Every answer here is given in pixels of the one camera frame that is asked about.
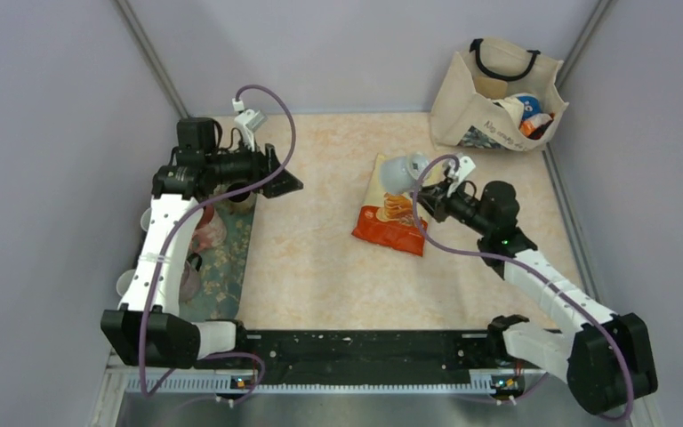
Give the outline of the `small brown striped cup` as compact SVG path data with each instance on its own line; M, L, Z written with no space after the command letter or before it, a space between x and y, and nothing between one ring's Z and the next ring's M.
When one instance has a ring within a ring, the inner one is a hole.
M257 195L252 191L240 192L228 197L226 206L231 214L249 214L256 205Z

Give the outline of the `cream white mug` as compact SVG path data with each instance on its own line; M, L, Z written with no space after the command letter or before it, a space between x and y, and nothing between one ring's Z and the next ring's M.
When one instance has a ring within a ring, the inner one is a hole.
M120 297L123 297L128 291L134 278L135 270L126 270L117 278L116 291Z

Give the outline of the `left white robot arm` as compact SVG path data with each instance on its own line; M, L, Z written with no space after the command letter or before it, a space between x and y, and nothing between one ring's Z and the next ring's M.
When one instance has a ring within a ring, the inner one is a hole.
M246 110L234 119L239 137L233 149L219 147L220 125L208 117L182 119L176 127L174 162L152 178L150 217L131 284L114 310L105 310L100 329L127 366L191 368L206 357L240 367L249 343L235 321L192 323L180 316L181 278L190 242L207 196L220 186L236 186L265 198L302 189L286 171L273 145L257 145L262 113Z

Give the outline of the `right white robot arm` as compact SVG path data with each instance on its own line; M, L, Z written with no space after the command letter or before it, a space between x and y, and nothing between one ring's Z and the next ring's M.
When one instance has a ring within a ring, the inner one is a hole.
M523 359L562 380L578 405L608 421L627 420L636 399L657 391L653 350L645 321L618 314L557 271L518 226L516 191L490 181L480 197L450 179L412 193L414 208L435 221L453 218L476 231L475 256L506 283L530 297L558 327L552 333L521 318L491 329L488 359L508 367ZM622 407L615 417L611 410Z

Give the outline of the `large pink mug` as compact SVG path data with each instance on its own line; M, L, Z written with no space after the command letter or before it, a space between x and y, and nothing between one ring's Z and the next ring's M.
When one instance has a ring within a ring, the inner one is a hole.
M193 234L190 244L191 250L194 253L202 253L215 248L224 242L227 234L226 225L215 207L207 205Z

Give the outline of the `orange chips bag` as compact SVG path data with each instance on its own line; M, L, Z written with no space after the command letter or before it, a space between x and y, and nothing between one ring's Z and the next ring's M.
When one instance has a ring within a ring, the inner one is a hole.
M413 204L408 195L395 195L381 185L379 172L388 160L376 155L374 169L351 235L365 242L423 256L425 238L414 222Z

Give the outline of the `light blue white mug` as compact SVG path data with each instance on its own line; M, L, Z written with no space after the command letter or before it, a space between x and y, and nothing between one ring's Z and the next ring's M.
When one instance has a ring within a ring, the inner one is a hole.
M429 162L429 158L421 152L386 158L378 172L383 190L392 195L403 195L413 191Z

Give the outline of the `lilac mug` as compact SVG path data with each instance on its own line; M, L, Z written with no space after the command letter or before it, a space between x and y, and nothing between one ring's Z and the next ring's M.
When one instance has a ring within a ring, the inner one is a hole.
M201 288L201 278L199 271L202 267L203 259L200 254L192 253L185 261L181 276L179 291L179 301L189 302L199 292Z

